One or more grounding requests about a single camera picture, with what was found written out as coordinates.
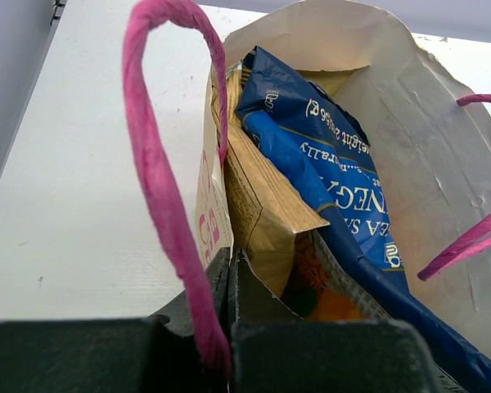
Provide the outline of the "yellow gummy candy bag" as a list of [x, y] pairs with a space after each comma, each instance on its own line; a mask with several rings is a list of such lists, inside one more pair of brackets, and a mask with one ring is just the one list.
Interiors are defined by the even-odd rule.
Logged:
[[384, 319], [390, 315], [332, 258], [321, 260], [306, 234], [295, 239], [295, 258], [282, 302], [308, 321]]

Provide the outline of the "blue Kettle chips bag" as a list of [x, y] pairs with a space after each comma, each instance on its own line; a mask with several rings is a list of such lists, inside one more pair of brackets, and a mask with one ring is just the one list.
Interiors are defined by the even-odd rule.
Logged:
[[410, 293], [367, 136], [314, 82], [261, 47], [242, 60], [236, 114], [259, 151], [327, 225], [311, 236], [330, 285], [371, 319], [410, 323], [442, 387], [491, 392], [491, 360]]

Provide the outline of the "large tan chips bag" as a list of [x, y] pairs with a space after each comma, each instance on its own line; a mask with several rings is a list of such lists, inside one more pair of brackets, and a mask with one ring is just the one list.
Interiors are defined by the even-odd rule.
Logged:
[[295, 238], [328, 222], [242, 130], [234, 112], [242, 93], [241, 76], [238, 64], [227, 70], [227, 206], [235, 245], [246, 250], [256, 276], [280, 297], [291, 275]]

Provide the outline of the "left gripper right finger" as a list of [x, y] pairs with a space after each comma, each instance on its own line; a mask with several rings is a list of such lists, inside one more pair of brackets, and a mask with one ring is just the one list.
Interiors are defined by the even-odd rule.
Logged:
[[459, 392], [426, 343], [395, 320], [305, 322], [256, 277], [229, 268], [233, 392]]

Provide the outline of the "pink and cream paper bag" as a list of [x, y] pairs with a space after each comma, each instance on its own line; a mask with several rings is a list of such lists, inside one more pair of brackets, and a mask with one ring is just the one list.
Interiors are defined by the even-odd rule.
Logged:
[[[213, 63], [197, 202], [187, 223], [159, 135], [142, 58], [171, 22], [199, 31]], [[391, 13], [351, 1], [301, 1], [220, 39], [191, 1], [141, 1], [124, 36], [122, 79], [137, 176], [165, 254], [187, 289], [205, 364], [228, 372], [230, 341], [203, 269], [236, 246], [223, 177], [227, 70], [261, 47], [314, 82], [367, 136], [411, 295], [491, 360], [491, 117]]]

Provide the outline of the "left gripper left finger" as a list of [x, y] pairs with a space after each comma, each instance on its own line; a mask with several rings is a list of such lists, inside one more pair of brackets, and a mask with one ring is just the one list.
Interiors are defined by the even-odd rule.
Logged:
[[0, 322], [0, 392], [226, 392], [184, 292], [145, 318]]

